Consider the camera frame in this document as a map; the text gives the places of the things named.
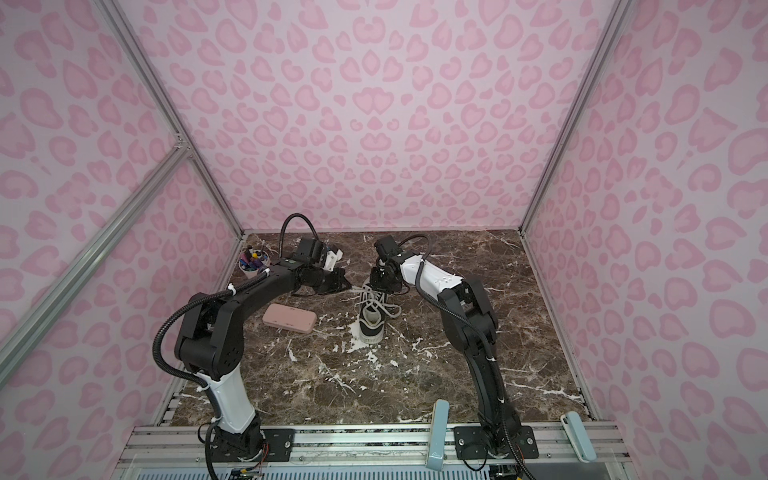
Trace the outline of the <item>aluminium rail base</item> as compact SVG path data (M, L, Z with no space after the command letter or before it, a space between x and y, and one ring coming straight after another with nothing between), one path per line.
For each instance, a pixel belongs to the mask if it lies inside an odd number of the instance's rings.
M636 470L618 427L585 423L597 453L580 462L559 422L530 427L538 459L460 460L449 424L441 471L425 467L428 424L275 426L296 431L288 462L215 463L220 479L516 479L530 472L537 479L635 479Z

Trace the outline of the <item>diagonal aluminium frame bar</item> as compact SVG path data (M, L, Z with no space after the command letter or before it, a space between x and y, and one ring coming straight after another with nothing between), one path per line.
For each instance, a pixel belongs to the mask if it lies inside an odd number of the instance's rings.
M92 240L68 264L63 274L22 317L1 345L1 384L6 385L36 349L54 322L95 275L98 268L134 226L176 170L189 158L189 144L182 141L166 155L111 216Z

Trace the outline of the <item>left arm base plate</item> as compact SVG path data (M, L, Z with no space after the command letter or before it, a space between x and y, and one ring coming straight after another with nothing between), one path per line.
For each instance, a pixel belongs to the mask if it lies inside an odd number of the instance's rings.
M289 428L253 428L242 434L215 428L208 450L215 463L288 462L295 434Z

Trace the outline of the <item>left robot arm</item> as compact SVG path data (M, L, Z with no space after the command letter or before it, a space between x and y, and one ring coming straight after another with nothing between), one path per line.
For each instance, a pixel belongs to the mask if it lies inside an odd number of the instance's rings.
M217 294L197 294L188 303L174 355L197 381L214 410L214 438L254 456L264 437L240 372L245 351L244 324L276 298L309 287L317 295L351 288L342 267L325 270L285 260L239 286Z

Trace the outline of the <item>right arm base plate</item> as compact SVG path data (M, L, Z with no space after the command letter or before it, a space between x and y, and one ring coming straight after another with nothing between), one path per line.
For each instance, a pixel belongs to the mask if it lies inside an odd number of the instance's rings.
M452 433L456 456L460 460L527 461L540 457L530 426L522 426L512 433L500 432L496 437L480 426L456 426Z

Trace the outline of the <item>pink rectangular case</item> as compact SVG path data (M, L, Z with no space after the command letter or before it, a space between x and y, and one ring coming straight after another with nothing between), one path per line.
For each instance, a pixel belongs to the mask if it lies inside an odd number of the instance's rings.
M303 334L313 330L317 319L317 314L312 311L276 303L271 304L262 317L267 326Z

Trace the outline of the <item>light blue clamp centre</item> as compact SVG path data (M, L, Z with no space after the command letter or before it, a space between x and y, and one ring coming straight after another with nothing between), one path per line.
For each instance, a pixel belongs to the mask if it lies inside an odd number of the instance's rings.
M449 410L449 402L443 399L438 399L433 405L425 460L428 470L441 471L443 468Z

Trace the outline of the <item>light blue clamp right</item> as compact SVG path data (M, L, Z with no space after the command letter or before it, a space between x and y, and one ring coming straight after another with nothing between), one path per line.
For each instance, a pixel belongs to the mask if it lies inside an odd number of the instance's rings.
M580 415L569 411L560 417L560 423L577 459L582 463L596 462L597 453Z

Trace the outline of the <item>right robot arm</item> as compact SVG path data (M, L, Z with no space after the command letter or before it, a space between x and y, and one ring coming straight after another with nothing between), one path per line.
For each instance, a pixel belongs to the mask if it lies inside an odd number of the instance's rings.
M498 319L481 282L449 273L411 252L379 258L370 280L374 290L385 293L407 284L440 312L445 335L464 356L474 383L489 452L519 460L521 420L506 393L495 346Z

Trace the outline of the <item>black white sneaker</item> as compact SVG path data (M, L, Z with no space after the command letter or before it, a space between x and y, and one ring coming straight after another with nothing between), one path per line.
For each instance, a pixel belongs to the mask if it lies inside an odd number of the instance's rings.
M357 320L359 332L358 339L366 344L380 343L384 336L386 322L389 319L394 318L382 316L377 312L371 312L369 310L362 311L359 306Z

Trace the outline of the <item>white shoelace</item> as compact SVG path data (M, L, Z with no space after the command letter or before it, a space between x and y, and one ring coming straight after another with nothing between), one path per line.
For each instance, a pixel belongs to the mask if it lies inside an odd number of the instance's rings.
M387 301L387 294L385 292L375 290L369 284L353 287L351 291L359 295L359 300L356 304L360 306L362 311L377 312L389 318L397 318L402 313L400 306Z

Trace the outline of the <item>light blue clamp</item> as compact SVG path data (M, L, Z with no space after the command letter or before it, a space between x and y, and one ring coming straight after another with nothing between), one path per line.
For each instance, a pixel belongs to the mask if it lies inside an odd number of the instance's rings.
M425 460L428 470L441 471L443 468L449 410L449 402L443 399L438 399L433 405Z
M596 462L597 453L580 415L569 411L560 417L560 423L577 459L582 463Z

